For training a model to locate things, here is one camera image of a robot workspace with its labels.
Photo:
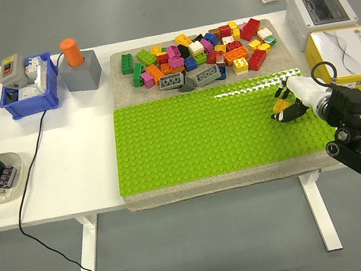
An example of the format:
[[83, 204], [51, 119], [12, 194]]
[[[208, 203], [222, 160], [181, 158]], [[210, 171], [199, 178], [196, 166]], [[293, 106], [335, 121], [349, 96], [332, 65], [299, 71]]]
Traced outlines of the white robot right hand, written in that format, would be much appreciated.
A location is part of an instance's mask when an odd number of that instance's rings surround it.
[[291, 122], [303, 116], [307, 109], [312, 108], [317, 117], [322, 120], [324, 110], [328, 105], [331, 93], [324, 86], [317, 84], [311, 77], [290, 76], [282, 80], [275, 93], [279, 97], [283, 89], [283, 98], [286, 98], [291, 92], [295, 95], [296, 101], [285, 110], [271, 115], [273, 120], [279, 122]]

